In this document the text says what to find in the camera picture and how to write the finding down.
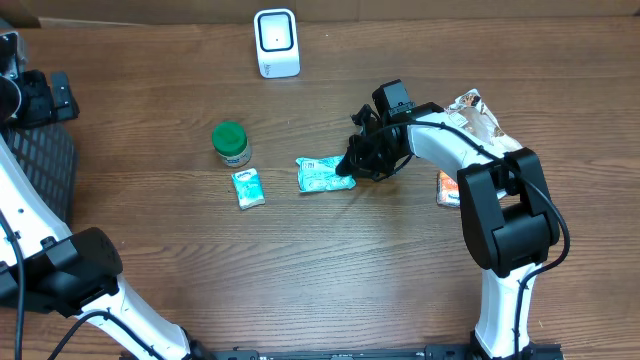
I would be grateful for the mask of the teal snack packet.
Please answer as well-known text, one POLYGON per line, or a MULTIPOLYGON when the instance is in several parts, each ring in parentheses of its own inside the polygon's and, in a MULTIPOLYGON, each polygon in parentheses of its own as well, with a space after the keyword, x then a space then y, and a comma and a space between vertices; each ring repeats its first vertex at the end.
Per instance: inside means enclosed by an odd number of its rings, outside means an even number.
POLYGON ((336 173, 336 168, 342 159, 343 156, 320 159, 297 158, 299 190, 302 193, 312 193, 354 188, 356 181, 352 176, 340 176, 336 173))

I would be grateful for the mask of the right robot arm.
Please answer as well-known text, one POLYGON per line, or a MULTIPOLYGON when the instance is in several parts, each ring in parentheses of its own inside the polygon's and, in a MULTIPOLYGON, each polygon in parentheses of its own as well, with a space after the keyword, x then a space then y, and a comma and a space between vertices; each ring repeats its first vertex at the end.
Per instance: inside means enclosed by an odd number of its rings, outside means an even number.
POLYGON ((472 89, 443 108, 413 102, 400 80, 381 85, 352 115, 340 176, 385 180, 424 159, 458 187, 463 239, 482 270, 479 319, 468 345, 428 346, 427 358, 560 359, 558 345, 528 335, 536 278, 570 248, 566 221, 551 200, 538 156, 506 135, 472 89))

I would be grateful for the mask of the orange snack packet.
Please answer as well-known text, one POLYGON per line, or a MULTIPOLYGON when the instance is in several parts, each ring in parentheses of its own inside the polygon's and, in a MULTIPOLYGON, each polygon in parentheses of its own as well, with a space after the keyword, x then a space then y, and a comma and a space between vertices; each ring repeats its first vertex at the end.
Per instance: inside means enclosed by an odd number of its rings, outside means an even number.
POLYGON ((441 206, 454 208, 460 206, 458 185, 454 179, 442 170, 439 171, 437 178, 436 202, 441 206))

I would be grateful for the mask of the green lid jar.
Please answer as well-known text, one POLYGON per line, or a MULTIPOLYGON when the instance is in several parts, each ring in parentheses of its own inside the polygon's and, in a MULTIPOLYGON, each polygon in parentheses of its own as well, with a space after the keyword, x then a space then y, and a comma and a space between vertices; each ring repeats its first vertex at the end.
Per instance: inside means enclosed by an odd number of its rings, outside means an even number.
POLYGON ((237 122, 225 121, 212 132, 212 145, 222 162, 229 167, 246 165, 252 155, 246 131, 237 122))

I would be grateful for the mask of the Panitee bread bag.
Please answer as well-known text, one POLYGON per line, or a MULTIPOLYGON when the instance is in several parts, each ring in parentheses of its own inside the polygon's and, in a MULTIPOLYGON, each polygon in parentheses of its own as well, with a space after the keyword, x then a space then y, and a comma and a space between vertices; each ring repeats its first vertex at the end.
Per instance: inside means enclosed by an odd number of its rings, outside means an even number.
POLYGON ((477 89, 471 89, 457 97, 445 112, 458 127, 501 152, 512 152, 522 148, 516 139, 502 130, 477 89))

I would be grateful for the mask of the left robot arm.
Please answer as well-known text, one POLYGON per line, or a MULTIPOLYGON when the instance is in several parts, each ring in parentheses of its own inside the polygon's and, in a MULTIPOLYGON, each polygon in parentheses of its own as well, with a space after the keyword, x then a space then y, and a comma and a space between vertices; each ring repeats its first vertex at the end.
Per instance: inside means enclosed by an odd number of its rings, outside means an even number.
POLYGON ((16 311, 15 358, 29 312, 90 323, 136 359, 209 358, 129 285, 102 230, 71 231, 77 152, 61 124, 77 115, 65 74, 2 71, 1 304, 16 311))

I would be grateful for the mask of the small teal tissue pack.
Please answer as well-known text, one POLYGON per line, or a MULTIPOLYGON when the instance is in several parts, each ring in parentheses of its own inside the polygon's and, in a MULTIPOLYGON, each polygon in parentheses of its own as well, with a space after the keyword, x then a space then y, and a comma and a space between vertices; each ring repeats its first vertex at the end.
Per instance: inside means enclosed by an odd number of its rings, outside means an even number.
POLYGON ((255 168, 234 173, 231 178, 241 210, 263 205, 266 202, 260 177, 255 168))

